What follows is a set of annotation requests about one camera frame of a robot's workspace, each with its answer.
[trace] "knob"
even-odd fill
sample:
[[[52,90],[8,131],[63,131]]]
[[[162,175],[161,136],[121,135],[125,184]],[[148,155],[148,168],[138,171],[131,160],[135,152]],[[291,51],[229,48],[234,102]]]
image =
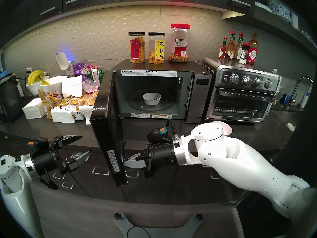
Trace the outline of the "knob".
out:
[[[245,86],[249,85],[251,82],[252,82],[252,79],[251,79],[251,77],[249,77],[249,76],[245,76],[245,77],[242,79],[242,83],[243,83],[243,85],[245,85]]]
[[[233,84],[237,84],[239,82],[239,76],[237,74],[231,75],[230,82]]]
[[[256,78],[255,80],[254,80],[254,86],[255,87],[260,87],[261,85],[263,84],[263,82],[262,82],[262,79],[261,78]]]
[[[266,80],[266,81],[264,82],[264,88],[270,89],[271,86],[272,86],[272,81],[271,81],[271,80],[268,79],[268,80]]]

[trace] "shelf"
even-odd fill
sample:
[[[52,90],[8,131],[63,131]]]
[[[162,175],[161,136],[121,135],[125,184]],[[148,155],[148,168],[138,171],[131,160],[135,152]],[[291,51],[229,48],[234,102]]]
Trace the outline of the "shelf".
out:
[[[308,53],[312,58],[317,56],[316,48],[302,33],[277,15],[261,7],[254,6],[253,16],[227,11],[224,12],[223,19],[251,26],[278,36]]]

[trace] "backsplash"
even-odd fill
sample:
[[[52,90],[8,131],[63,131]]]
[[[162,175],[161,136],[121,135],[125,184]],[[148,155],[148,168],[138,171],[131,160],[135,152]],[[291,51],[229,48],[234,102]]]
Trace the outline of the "backsplash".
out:
[[[231,31],[237,36],[243,32],[243,42],[249,42],[255,31],[223,20],[221,12],[207,9],[159,5],[99,9],[55,20],[18,38],[4,49],[6,68],[21,78],[28,67],[47,71],[50,77],[65,75],[54,56],[56,52],[64,52],[73,65],[84,62],[107,70],[129,58],[129,31],[146,33],[148,56],[148,32],[165,32],[165,44],[169,46],[171,23],[191,25],[188,52],[190,60],[197,62],[205,56],[217,58],[224,36],[229,39]],[[256,33],[259,44],[256,62],[268,71],[276,68],[283,77],[282,86],[293,88],[304,75],[314,78],[316,64],[309,55],[271,34],[260,30]],[[298,101],[308,87],[309,84],[299,86]]]

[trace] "red cap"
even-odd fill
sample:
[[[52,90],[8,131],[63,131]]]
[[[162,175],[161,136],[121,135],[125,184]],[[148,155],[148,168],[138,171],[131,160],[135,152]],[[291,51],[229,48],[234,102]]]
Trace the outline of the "red cap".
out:
[[[190,29],[190,24],[171,24],[171,28]]]

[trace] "jar lid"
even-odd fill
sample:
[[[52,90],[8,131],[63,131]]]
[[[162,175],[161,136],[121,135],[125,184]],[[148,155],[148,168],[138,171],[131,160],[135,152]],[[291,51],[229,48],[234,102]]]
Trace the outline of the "jar lid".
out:
[[[171,24],[171,28],[190,29],[190,24]]]
[[[165,36],[165,33],[162,33],[162,32],[149,32],[149,35]]]
[[[145,32],[129,32],[129,35],[145,35]]]

